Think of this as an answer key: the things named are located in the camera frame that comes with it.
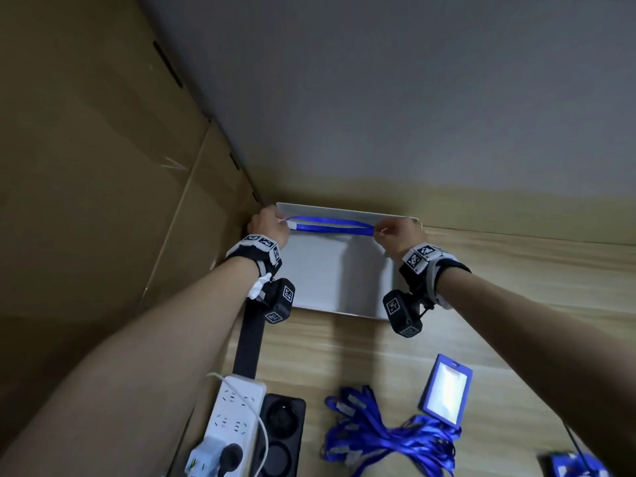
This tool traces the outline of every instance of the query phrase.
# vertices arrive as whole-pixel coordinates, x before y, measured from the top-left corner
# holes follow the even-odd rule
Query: wooden table
[[[431,242],[459,256],[473,272],[603,330],[636,342],[636,248],[430,229]],[[232,371],[237,322],[223,364]],[[539,476],[536,455],[571,449],[560,419],[457,314],[435,310],[406,339],[384,320],[294,309],[266,325],[257,380],[268,392],[307,403],[298,476],[348,476],[320,449],[335,422],[324,406],[341,385],[373,387],[387,425],[417,413],[438,353],[474,370],[457,442],[458,477]],[[416,476],[401,455],[369,467],[366,476]]]

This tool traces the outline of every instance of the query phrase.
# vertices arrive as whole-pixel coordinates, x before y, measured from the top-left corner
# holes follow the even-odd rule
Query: gray wall
[[[143,0],[248,169],[636,196],[636,0]]]

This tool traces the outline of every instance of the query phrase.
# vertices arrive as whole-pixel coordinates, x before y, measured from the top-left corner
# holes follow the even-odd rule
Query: person's left hand
[[[279,249],[283,249],[290,240],[290,228],[287,221],[275,206],[267,206],[261,209],[259,214],[253,215],[247,225],[247,231],[249,234],[262,234],[275,240]]]

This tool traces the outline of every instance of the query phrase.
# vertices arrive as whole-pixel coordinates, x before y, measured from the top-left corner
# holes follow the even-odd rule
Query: power strip
[[[267,393],[265,384],[238,375],[229,375],[225,379],[251,403],[257,413],[261,413],[263,399]],[[257,428],[256,416],[224,381],[216,397],[203,438],[212,437],[222,441],[225,444],[224,447],[236,443],[243,449],[243,460],[240,465],[236,470],[225,474],[225,477],[243,477],[245,467],[252,460],[251,449]]]

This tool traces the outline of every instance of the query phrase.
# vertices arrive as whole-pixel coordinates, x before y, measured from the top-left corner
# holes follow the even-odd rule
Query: forearm
[[[232,258],[106,340],[13,443],[2,475],[158,474],[257,278],[253,261]]]
[[[633,464],[621,459],[636,455],[630,346],[463,270],[437,290],[614,472]]]

